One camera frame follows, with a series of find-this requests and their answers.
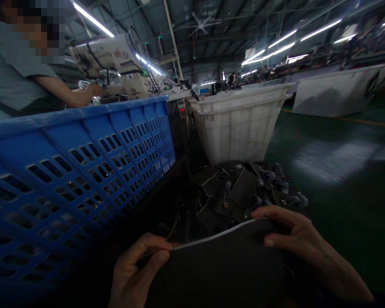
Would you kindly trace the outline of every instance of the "factory ceiling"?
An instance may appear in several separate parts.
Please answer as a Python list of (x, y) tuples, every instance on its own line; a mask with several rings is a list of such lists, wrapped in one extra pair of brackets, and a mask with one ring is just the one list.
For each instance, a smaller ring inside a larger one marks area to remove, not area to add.
[[(165, 0), (77, 0), (114, 35), (134, 27), (150, 58), (163, 63), (174, 56)], [(181, 66), (193, 63), (240, 62), (245, 50), (257, 50), (294, 29), (293, 39), (361, 8), (385, 7), (385, 0), (166, 0)], [(105, 37), (65, 0), (65, 38), (80, 44)], [(162, 57), (158, 38), (163, 38)], [(168, 62), (163, 67), (171, 68)]]

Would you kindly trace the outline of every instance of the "blue plastic crate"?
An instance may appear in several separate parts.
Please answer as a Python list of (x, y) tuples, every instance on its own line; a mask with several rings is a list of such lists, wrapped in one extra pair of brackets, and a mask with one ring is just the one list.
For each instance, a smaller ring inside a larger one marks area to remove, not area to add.
[(0, 121), (0, 304), (53, 292), (175, 163), (167, 96)]

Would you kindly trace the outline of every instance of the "metal pole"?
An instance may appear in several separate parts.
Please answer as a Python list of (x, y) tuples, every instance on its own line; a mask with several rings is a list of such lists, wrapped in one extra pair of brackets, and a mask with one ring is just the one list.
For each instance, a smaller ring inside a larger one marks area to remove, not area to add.
[(172, 43), (174, 44), (174, 53), (175, 53), (175, 56), (177, 57), (178, 70), (180, 71), (180, 78), (181, 78), (181, 80), (184, 80), (183, 72), (181, 71), (180, 57), (178, 56), (177, 45), (175, 43), (174, 31), (172, 31), (172, 23), (171, 23), (171, 18), (170, 18), (170, 11), (168, 10), (167, 0), (164, 0), (164, 5), (166, 7), (166, 13), (167, 13), (168, 25), (170, 27)]

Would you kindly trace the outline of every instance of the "fingernail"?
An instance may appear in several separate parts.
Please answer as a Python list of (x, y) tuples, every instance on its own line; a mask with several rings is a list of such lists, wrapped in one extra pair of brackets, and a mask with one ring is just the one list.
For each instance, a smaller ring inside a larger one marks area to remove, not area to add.
[(160, 262), (166, 262), (170, 257), (170, 253), (168, 251), (163, 251), (158, 254), (158, 260)]
[(265, 240), (264, 245), (266, 247), (274, 247), (274, 241), (273, 240)]

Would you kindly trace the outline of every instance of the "sewing machine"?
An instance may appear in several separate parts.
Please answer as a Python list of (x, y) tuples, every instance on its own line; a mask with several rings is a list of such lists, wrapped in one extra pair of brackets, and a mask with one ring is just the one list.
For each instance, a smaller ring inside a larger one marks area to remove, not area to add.
[(144, 52), (135, 30), (71, 46), (69, 50), (88, 79), (99, 84), (102, 82), (108, 98), (123, 95), (133, 100), (147, 98), (160, 91), (162, 78), (142, 62)]

